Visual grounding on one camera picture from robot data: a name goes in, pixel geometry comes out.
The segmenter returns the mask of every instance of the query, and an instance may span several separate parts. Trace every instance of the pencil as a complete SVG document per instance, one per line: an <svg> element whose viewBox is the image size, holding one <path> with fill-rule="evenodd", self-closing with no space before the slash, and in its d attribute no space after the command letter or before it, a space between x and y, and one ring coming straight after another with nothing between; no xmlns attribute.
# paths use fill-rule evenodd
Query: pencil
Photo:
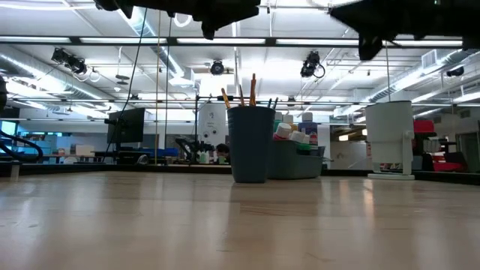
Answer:
<svg viewBox="0 0 480 270"><path fill-rule="evenodd" d="M227 93L225 93L225 89L222 88L222 95L223 101L225 101L225 105L227 109L230 109L230 102L228 101Z"/></svg>
<svg viewBox="0 0 480 270"><path fill-rule="evenodd" d="M275 103L273 103L272 109L275 110L277 108L278 97L275 98Z"/></svg>
<svg viewBox="0 0 480 270"><path fill-rule="evenodd" d="M240 90L240 102L241 102L241 105L244 107L244 106L245 106L245 101L243 100L243 90L242 90L242 86L241 86L241 85L238 85L238 89Z"/></svg>
<svg viewBox="0 0 480 270"><path fill-rule="evenodd" d="M257 80L255 79L255 73L252 76L252 81L250 85L250 106L256 106L257 102L255 101L255 87L257 86Z"/></svg>

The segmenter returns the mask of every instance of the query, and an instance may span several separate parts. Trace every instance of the monitor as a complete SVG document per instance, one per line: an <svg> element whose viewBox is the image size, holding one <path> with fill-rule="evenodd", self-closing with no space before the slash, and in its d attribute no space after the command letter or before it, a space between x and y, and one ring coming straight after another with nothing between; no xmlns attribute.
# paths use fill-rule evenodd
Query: monitor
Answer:
<svg viewBox="0 0 480 270"><path fill-rule="evenodd" d="M144 119L145 108L127 109L123 115L122 112L110 113L108 121L105 121L109 124L107 142L112 140L112 143L141 143Z"/></svg>

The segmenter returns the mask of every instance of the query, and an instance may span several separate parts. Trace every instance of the spotlight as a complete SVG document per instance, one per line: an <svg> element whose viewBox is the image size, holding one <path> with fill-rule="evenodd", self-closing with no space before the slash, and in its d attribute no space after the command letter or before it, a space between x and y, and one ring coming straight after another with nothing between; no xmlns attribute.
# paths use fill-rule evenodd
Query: spotlight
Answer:
<svg viewBox="0 0 480 270"><path fill-rule="evenodd" d="M224 64L222 64L221 60L213 61L213 65L210 67L210 73L212 75L221 75L225 71Z"/></svg>
<svg viewBox="0 0 480 270"><path fill-rule="evenodd" d="M446 74L447 74L447 77L459 77L464 75L464 73L465 73L464 67L459 67L457 69L447 71Z"/></svg>
<svg viewBox="0 0 480 270"><path fill-rule="evenodd" d="M295 97L289 96L289 97L288 97L288 101L295 102L296 100L295 100ZM287 106L288 106L288 107L294 107L295 105L293 105L293 104L288 104Z"/></svg>
<svg viewBox="0 0 480 270"><path fill-rule="evenodd" d="M85 59L77 58L59 48L55 48L53 51L52 61L59 65L64 65L78 75L84 75L89 70L89 67L85 64Z"/></svg>
<svg viewBox="0 0 480 270"><path fill-rule="evenodd" d="M323 70L322 76L315 75L315 72L321 68ZM303 67L300 70L300 75L303 78L316 77L321 79L325 76L325 68L320 64L320 55L318 52L310 52L307 56L307 59L303 62Z"/></svg>

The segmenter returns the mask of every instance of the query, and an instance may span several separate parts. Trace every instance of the gray bin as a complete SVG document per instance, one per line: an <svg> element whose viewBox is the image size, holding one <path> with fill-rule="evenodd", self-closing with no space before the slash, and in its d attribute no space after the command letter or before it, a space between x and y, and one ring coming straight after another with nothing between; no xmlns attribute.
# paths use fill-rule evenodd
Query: gray bin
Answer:
<svg viewBox="0 0 480 270"><path fill-rule="evenodd" d="M268 159L268 178L314 179L322 173L322 165L323 152L321 156L300 155L295 142L274 141Z"/></svg>

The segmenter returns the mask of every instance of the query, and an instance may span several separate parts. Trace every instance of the dark gray cup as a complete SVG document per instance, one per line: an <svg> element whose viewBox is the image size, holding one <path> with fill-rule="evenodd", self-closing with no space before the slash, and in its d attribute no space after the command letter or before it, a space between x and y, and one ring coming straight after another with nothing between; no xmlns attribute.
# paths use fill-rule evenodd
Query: dark gray cup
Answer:
<svg viewBox="0 0 480 270"><path fill-rule="evenodd" d="M238 106L227 114L235 182L265 183L275 111L260 106Z"/></svg>

